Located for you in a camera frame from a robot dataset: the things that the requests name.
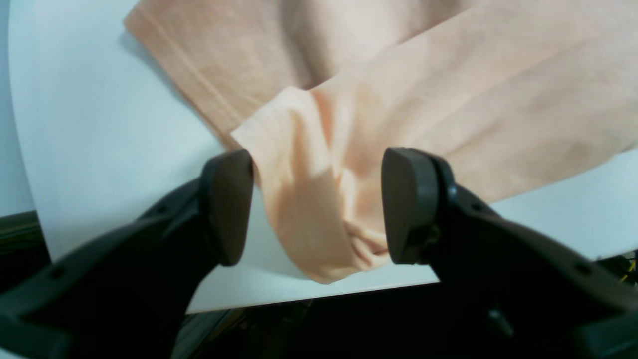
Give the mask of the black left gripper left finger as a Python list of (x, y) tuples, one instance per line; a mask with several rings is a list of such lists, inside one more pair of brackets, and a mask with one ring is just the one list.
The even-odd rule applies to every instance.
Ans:
[(27, 359), (168, 359), (200, 282), (239, 263), (254, 177), (247, 150), (135, 222), (93, 239), (1, 296), (1, 348)]

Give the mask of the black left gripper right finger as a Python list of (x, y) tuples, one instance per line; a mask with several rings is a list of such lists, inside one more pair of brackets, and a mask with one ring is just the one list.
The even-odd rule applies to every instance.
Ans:
[(381, 193), (390, 259), (430, 266), (463, 301), (479, 329), (473, 357), (637, 357), (637, 288), (499, 216), (442, 157), (387, 148)]

